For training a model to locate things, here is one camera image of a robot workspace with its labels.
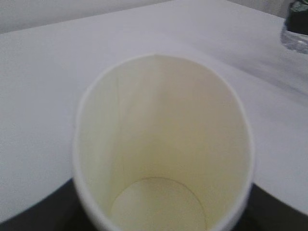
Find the table surface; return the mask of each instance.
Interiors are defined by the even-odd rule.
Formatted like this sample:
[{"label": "table surface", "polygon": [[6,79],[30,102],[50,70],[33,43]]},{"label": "table surface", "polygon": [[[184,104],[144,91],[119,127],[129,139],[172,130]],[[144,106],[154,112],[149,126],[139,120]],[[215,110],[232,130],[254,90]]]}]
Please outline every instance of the table surface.
[{"label": "table surface", "polygon": [[256,143],[255,183],[308,214],[308,56],[283,19],[225,0],[174,0],[0,35],[0,222],[72,177],[78,101],[106,68],[163,53],[236,90]]}]

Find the cup bottom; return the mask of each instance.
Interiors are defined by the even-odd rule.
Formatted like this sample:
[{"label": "cup bottom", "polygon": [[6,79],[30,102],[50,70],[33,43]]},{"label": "cup bottom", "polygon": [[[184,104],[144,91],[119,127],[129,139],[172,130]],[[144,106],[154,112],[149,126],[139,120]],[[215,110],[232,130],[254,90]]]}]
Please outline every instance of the cup bottom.
[{"label": "cup bottom", "polygon": [[123,231],[204,231],[204,210],[183,184],[146,178],[128,186],[111,209],[111,221]]}]

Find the paper cup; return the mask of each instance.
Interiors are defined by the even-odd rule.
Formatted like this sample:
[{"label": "paper cup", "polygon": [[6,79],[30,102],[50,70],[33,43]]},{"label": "paper cup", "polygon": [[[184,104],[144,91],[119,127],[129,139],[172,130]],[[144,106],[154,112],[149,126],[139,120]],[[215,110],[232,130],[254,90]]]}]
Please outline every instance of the paper cup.
[{"label": "paper cup", "polygon": [[229,231],[246,204],[253,156],[233,90],[183,58],[121,63],[80,103],[74,182],[102,231]]}]

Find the dark surface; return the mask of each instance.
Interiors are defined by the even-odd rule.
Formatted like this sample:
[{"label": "dark surface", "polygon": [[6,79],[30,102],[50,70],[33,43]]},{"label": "dark surface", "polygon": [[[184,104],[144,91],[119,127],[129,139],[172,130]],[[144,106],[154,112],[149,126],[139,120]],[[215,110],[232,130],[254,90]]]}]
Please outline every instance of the dark surface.
[{"label": "dark surface", "polygon": [[[72,180],[45,200],[0,224],[0,231],[95,231]],[[308,217],[254,185],[233,231],[308,231]]]}]

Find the plastic bottle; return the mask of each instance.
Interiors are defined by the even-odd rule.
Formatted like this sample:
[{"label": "plastic bottle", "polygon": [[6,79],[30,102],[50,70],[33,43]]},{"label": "plastic bottle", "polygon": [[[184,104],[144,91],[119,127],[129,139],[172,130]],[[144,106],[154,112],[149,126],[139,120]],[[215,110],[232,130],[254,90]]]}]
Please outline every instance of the plastic bottle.
[{"label": "plastic bottle", "polygon": [[290,50],[308,54],[308,0],[297,0],[290,4],[281,31],[281,43]]}]

